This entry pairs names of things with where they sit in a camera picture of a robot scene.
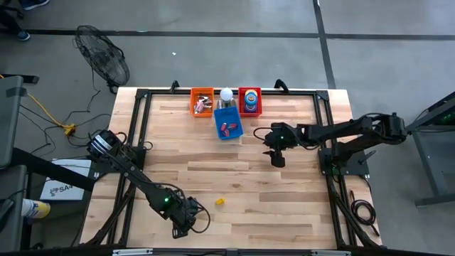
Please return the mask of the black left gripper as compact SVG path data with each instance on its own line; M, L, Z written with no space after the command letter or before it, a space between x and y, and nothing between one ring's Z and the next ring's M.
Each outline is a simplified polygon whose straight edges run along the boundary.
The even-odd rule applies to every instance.
M172 222L172 237L178 239L188 235L196 223L196 216L202 211L203 207L195 198L171 194L164 198L161 217Z

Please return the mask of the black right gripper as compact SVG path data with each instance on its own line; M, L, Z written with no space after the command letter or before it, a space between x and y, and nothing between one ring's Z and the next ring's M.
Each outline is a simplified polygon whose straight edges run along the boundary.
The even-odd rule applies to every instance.
M269 155L271 165L283 168L285 167L285 158L282 151L297 146L296 129L290 125L280 122L271 124L271 132L264 137L264 144L270 148L262 154Z

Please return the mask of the black crossbeam with silver brackets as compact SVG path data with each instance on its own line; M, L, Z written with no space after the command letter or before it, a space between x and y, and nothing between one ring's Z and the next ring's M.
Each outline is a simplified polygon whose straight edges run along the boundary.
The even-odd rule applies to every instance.
M385 247L343 246L336 249L203 249L145 247L122 245L80 245L42 250L0 252L0 256L449 256L428 252L392 250Z

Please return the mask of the red plastic basket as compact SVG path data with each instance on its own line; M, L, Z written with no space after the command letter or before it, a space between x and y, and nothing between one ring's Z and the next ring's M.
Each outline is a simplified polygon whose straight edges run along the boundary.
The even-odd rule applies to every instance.
M245 107L245 92L247 90L256 90L257 91L257 113L246 114L244 111ZM262 114L262 91L259 87L240 87L238 89L238 103L239 103L239 112L241 117L259 117Z

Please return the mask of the blue plastic basket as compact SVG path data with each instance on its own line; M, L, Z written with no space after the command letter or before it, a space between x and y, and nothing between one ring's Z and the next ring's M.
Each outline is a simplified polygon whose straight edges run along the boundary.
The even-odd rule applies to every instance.
M236 107L227 107L215 110L213 112L215 118L215 126L216 131L218 133L218 138L221 140L228 140L228 139L236 139L243 135L243 128L240 119L240 113ZM230 131L230 136L224 137L223 131L220 130L221 125L226 123L226 130L228 129L228 125L231 123L236 123L236 129L228 129Z

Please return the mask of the white light bulb on base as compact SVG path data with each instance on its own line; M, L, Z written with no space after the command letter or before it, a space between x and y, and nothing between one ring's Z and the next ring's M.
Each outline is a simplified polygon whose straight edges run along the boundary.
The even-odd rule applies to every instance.
M233 91L225 87L220 91L220 98L217 102L217 109L227 108L227 107L234 107L236 105L236 101L233 97Z

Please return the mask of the orange plastic basket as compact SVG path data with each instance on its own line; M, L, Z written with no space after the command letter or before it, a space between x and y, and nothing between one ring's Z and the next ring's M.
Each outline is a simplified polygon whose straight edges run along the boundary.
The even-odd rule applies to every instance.
M212 100L212 109L203 110L200 114L194 114L194 105L198 102L200 95L209 96ZM194 117L212 117L214 103L214 89L212 87L194 87L191 89L190 114Z

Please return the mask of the white printed box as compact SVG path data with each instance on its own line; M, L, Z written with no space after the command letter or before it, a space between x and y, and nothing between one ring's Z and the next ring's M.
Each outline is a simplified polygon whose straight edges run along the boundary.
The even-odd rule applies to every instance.
M82 159L54 159L53 163L63 166L77 174L89 176L92 162ZM84 190L75 186L46 178L41 191L41 201L81 201Z

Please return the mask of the black diagonal bar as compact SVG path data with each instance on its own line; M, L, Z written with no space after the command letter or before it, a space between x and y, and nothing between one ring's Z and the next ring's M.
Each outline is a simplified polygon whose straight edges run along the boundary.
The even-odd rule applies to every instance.
M82 174L78 174L63 166L56 165L17 148L13 148L11 165L26 166L31 173L46 176L53 180L81 188L85 191L92 191L95 184L95 180L92 178L83 176Z

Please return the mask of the yellow and white bottle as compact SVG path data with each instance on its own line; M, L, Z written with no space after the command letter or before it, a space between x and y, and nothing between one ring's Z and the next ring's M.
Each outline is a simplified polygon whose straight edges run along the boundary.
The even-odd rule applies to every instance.
M31 199L22 200L21 216L32 219L45 218L50 212L50 204Z

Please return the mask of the dark metal cart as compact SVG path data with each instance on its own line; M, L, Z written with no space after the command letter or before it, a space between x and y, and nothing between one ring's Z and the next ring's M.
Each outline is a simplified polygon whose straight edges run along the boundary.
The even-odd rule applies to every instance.
M430 105L406 126L419 153L433 196L415 201L417 207L455 202L455 91Z

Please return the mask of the grey equipment case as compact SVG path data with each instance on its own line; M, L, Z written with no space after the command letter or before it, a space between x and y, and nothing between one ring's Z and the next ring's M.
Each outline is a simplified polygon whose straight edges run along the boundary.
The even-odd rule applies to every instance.
M11 162L18 111L25 92L22 77L0 79L0 169Z
M21 247L26 177L25 166L0 169L0 253L17 251Z

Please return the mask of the black floor fan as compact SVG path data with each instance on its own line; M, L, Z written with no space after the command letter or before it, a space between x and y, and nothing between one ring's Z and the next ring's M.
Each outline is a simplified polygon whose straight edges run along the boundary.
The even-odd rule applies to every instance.
M80 25L75 31L75 46L83 58L106 83L112 94L128 83L129 67L124 51L91 25Z

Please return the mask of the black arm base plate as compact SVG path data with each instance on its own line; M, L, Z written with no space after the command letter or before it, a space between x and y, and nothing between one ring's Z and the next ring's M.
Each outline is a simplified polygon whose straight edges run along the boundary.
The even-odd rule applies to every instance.
M347 160L335 159L331 148L323 148L318 151L318 162L321 173L326 176L365 176L369 175L367 164L368 157L363 151L354 153Z
M96 163L97 171L101 173L131 173L144 168L146 149L129 145L115 146L111 150L100 153L90 147L89 159Z

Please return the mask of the black aluminium table frame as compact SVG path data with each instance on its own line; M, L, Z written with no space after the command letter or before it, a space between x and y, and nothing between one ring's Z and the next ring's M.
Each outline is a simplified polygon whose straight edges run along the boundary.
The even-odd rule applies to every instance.
M286 165L275 168L261 142L273 122L330 124L352 117L345 90L262 91L262 114L246 117L243 135L218 138L211 117L190 114L191 91L174 85L124 87L116 97L109 124L133 143L146 141L144 172L194 197L205 210L184 238L173 239L172 224L150 207L141 192L120 215L108 243L129 247L334 249L358 243L352 227L330 202L328 178L316 151L298 147L284 152ZM219 198L225 202L216 205Z

